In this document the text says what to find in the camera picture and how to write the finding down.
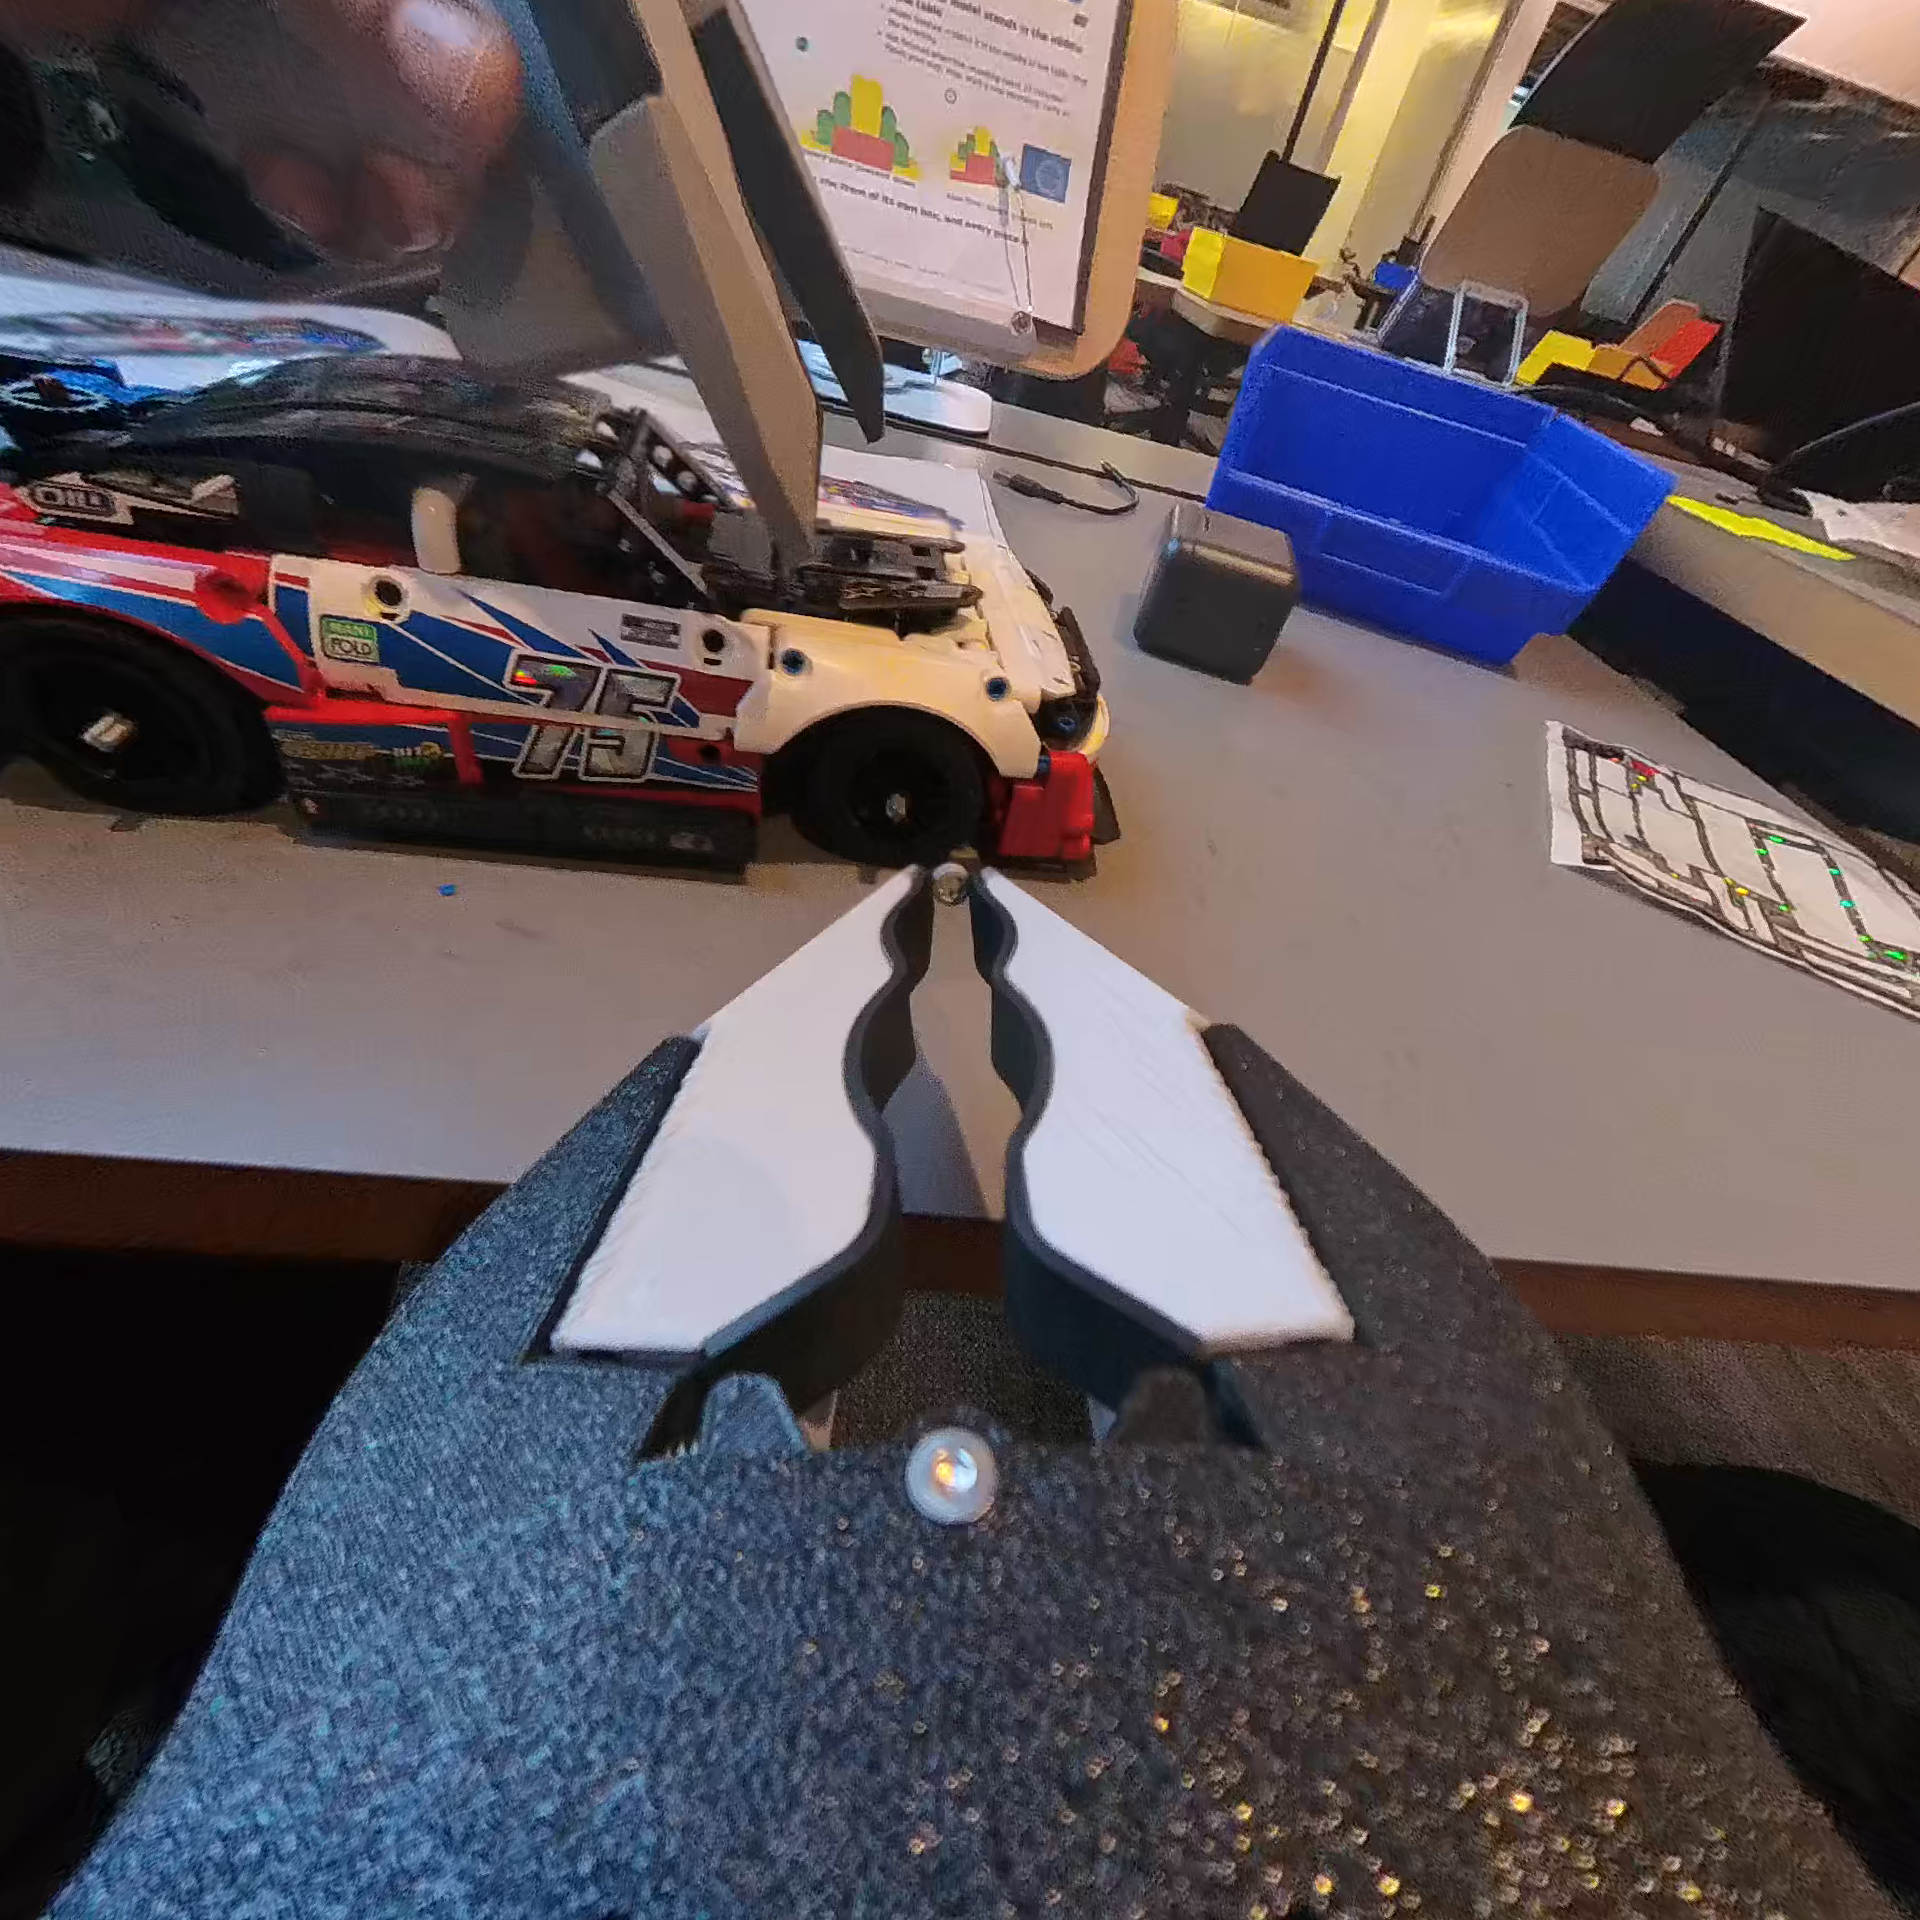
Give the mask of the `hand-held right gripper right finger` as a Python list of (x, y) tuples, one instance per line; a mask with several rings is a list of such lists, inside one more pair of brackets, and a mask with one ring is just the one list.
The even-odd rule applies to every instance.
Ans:
[(1356, 1318), (1223, 1071), (1210, 1026), (1005, 874), (974, 878), (1008, 1318), (1050, 1375), (1123, 1404), (1154, 1372), (1349, 1347)]

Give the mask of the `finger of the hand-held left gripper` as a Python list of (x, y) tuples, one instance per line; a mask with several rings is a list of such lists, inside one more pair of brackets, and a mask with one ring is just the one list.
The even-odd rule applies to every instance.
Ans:
[(780, 291), (821, 346), (841, 407), (876, 444), (884, 436), (884, 362), (876, 325), (837, 245), (755, 30), (737, 2), (692, 2), (688, 32)]
[(737, 189), (681, 2), (613, 2), (613, 49), (651, 82), (587, 137), (610, 226), (746, 481), (780, 566), (821, 527), (821, 402)]

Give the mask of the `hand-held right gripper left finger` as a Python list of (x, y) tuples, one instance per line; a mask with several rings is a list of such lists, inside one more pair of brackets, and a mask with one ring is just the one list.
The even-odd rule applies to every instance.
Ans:
[(700, 1393), (751, 1372), (837, 1393), (901, 1304), (883, 1112), (919, 1057), (930, 878), (905, 868), (692, 1036), (662, 1117), (565, 1284), (554, 1356), (665, 1364)]

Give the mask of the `toy brick race car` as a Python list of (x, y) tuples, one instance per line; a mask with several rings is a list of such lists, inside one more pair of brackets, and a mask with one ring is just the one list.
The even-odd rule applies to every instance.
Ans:
[(3, 353), (3, 755), (152, 821), (402, 846), (1090, 872), (1109, 736), (1001, 538), (780, 566), (708, 414), (635, 380), (337, 361), (206, 389)]

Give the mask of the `grey neighbouring desk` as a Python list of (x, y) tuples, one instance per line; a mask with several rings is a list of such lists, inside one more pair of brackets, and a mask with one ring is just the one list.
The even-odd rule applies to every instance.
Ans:
[[(1767, 517), (1808, 538), (1818, 534), (1808, 519), (1767, 509), (1710, 477), (1681, 481), (1676, 493)], [(1916, 725), (1916, 571), (1878, 555), (1799, 560), (1732, 538), (1666, 503), (1637, 538), (1629, 561), (1888, 719)]]

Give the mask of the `person's left hand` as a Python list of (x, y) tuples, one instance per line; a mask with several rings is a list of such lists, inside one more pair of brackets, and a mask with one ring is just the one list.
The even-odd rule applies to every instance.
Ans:
[(519, 119), (494, 2), (144, 2), (119, 56), (273, 239), (330, 265), (444, 253)]

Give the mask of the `race car instruction booklet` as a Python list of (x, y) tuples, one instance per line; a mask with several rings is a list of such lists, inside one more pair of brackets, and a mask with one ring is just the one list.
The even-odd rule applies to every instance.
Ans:
[[(167, 395), (267, 367), (333, 361), (388, 373), (399, 361), (459, 367), (444, 327), (407, 315), (327, 302), (242, 302), (109, 276), (64, 258), (3, 253), (3, 350), (45, 362), (109, 362), (128, 387)], [(949, 524), (960, 535), (1001, 538), (991, 488), (945, 460), (822, 451), (822, 524), (883, 517)]]

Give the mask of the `yellow plastic bin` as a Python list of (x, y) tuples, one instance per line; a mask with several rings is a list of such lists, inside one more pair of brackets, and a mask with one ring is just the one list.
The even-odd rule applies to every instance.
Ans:
[(1209, 306), (1243, 315), (1263, 327), (1289, 325), (1318, 279), (1318, 262), (1234, 239), (1222, 230), (1189, 230), (1181, 291)]

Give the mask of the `dark grey power adapter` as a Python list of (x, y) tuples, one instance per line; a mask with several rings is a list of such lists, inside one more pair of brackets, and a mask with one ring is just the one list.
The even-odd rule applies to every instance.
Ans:
[(1301, 597), (1301, 561), (1283, 530), (1179, 500), (1142, 579), (1133, 645), (1154, 659), (1250, 687)]

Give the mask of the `sticker sheet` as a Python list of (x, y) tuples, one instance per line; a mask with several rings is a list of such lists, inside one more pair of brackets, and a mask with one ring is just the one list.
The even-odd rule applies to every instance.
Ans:
[(1916, 1020), (1916, 888), (1838, 834), (1561, 721), (1546, 797), (1559, 868)]

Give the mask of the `blue plastic bin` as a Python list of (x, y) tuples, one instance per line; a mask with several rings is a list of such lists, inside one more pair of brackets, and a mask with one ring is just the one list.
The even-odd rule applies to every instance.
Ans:
[(1309, 608), (1504, 668), (1572, 630), (1672, 488), (1540, 402), (1280, 325), (1205, 503), (1280, 534)]

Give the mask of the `yellow paper sheet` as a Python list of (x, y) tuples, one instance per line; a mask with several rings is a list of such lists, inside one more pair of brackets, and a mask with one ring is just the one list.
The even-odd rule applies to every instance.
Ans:
[(1783, 553), (1794, 553), (1799, 560), (1857, 561), (1857, 555), (1847, 553), (1847, 550), (1828, 547), (1823, 538), (1808, 538), (1808, 535), (1801, 535), (1797, 530), (1785, 530), (1785, 527), (1781, 527), (1781, 524), (1774, 524), (1767, 517), (1744, 514), (1738, 505), (1722, 505), (1722, 503), (1710, 503), (1710, 500), (1690, 500), (1690, 497), (1679, 497), (1679, 493), (1672, 493), (1666, 505), (1676, 509), (1676, 514), (1681, 514), (1681, 517), (1690, 517), (1690, 519), (1699, 519), (1699, 524), (1703, 524), (1703, 527), (1710, 527), (1710, 530), (1716, 530), (1716, 534), (1725, 534), (1732, 538), (1763, 542), (1770, 550), (1783, 550)]

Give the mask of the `black monitor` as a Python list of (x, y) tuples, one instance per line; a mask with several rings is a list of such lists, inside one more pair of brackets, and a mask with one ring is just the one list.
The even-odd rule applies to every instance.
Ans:
[(1916, 287), (1758, 214), (1716, 423), (1750, 437), (1763, 497), (1916, 503)]

